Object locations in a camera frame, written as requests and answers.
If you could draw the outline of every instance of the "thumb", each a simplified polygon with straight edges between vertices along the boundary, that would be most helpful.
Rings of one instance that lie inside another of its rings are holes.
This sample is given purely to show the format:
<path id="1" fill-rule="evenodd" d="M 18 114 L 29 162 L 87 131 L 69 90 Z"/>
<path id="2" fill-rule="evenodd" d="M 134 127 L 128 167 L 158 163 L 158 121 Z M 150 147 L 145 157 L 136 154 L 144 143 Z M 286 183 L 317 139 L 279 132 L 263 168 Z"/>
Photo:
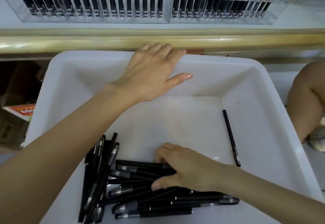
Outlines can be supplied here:
<path id="1" fill-rule="evenodd" d="M 174 175 L 159 178 L 158 180 L 152 183 L 151 189 L 158 190 L 171 186 L 180 186 L 179 175 L 177 173 Z"/>
<path id="2" fill-rule="evenodd" d="M 166 81 L 167 88 L 170 90 L 171 88 L 183 83 L 185 80 L 188 80 L 192 77 L 193 75 L 190 73 L 177 74 Z"/>

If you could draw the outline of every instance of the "person's left hand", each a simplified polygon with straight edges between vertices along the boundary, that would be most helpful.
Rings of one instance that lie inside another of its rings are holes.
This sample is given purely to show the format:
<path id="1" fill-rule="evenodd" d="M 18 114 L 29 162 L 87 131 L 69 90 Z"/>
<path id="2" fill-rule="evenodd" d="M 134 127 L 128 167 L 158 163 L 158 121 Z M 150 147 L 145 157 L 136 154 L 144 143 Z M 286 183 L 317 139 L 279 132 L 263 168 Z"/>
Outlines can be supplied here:
<path id="1" fill-rule="evenodd" d="M 186 50 L 173 50 L 170 44 L 145 45 L 132 56 L 122 76 L 111 84 L 132 93 L 136 102 L 155 99 L 193 77 L 190 73 L 169 78 Z"/>

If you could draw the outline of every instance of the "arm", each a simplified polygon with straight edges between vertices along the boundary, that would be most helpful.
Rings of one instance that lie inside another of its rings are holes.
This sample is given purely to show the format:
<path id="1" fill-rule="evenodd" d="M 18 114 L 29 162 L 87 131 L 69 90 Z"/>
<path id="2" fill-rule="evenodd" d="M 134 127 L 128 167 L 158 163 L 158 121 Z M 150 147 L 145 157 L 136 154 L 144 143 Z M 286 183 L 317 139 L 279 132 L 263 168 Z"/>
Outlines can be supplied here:
<path id="1" fill-rule="evenodd" d="M 77 165 L 117 117 L 192 77 L 168 79 L 184 50 L 144 46 L 121 78 L 40 136 L 0 167 L 0 222 L 38 223 Z"/>
<path id="2" fill-rule="evenodd" d="M 300 141 L 318 125 L 325 107 L 325 62 L 305 66 L 290 89 L 287 111 Z"/>
<path id="3" fill-rule="evenodd" d="M 191 149 L 165 143 L 156 162 L 167 161 L 177 173 L 152 184 L 153 189 L 181 186 L 197 191 L 223 192 L 249 203 L 282 224 L 321 224 L 325 204 L 242 169 L 211 160 Z"/>

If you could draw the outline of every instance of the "person's left arm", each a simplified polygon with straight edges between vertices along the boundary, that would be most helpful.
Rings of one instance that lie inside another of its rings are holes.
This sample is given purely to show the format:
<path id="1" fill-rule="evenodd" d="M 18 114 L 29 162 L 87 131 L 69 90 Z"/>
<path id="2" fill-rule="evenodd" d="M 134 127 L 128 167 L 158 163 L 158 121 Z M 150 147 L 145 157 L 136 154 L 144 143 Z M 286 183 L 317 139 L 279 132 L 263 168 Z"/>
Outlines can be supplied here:
<path id="1" fill-rule="evenodd" d="M 105 87 L 0 167 L 0 223 L 43 218 L 77 165 L 129 107 L 152 100 L 192 77 L 168 79 L 185 50 L 144 46 L 121 78 Z"/>

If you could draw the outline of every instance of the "forearm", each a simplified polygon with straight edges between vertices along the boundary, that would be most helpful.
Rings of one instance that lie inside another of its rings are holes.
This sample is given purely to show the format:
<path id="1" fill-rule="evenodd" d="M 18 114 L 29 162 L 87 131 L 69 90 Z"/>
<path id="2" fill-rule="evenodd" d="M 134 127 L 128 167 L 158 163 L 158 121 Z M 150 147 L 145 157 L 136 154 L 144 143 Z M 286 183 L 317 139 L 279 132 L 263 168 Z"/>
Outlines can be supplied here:
<path id="1" fill-rule="evenodd" d="M 320 224 L 325 204 L 265 181 L 239 168 L 232 168 L 225 193 L 240 198 L 282 224 Z"/>
<path id="2" fill-rule="evenodd" d="M 6 162 L 0 168 L 0 189 L 6 189 L 0 192 L 1 223 L 38 223 L 89 149 L 133 104 L 107 87 Z"/>
<path id="3" fill-rule="evenodd" d="M 287 111 L 298 137 L 303 141 L 324 114 L 325 62 L 307 65 L 295 78 L 287 100 Z"/>

